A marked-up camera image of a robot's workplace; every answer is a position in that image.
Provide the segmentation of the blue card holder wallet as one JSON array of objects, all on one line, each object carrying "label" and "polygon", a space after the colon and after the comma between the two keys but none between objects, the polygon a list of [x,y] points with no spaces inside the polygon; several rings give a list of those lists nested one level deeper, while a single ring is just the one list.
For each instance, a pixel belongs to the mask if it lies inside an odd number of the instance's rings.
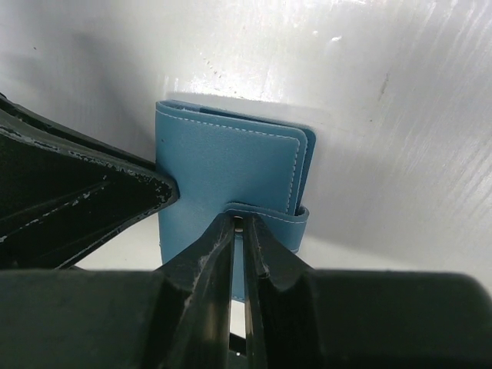
[{"label": "blue card holder wallet", "polygon": [[298,251],[309,217],[302,203],[314,153],[312,129],[183,101],[155,108],[156,167],[178,200],[158,214],[161,258],[170,261],[223,212],[257,214]]}]

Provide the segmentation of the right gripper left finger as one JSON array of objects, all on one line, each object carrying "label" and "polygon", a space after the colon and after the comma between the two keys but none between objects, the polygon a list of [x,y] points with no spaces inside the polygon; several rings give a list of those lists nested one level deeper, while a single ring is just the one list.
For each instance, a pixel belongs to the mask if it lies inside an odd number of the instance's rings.
[{"label": "right gripper left finger", "polygon": [[234,222],[156,271],[4,271],[3,368],[224,368]]}]

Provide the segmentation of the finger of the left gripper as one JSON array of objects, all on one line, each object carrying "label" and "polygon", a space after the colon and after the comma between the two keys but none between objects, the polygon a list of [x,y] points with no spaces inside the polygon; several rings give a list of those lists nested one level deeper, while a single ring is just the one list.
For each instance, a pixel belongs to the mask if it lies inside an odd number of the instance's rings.
[{"label": "finger of the left gripper", "polygon": [[70,268],[177,200],[154,163],[2,98],[2,268]]}]

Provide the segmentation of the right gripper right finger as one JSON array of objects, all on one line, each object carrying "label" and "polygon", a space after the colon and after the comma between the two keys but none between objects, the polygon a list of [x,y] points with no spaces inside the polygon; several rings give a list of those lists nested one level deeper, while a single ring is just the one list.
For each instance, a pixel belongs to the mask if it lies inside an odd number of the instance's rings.
[{"label": "right gripper right finger", "polygon": [[491,299],[465,274],[315,269],[243,220],[252,368],[489,368]]}]

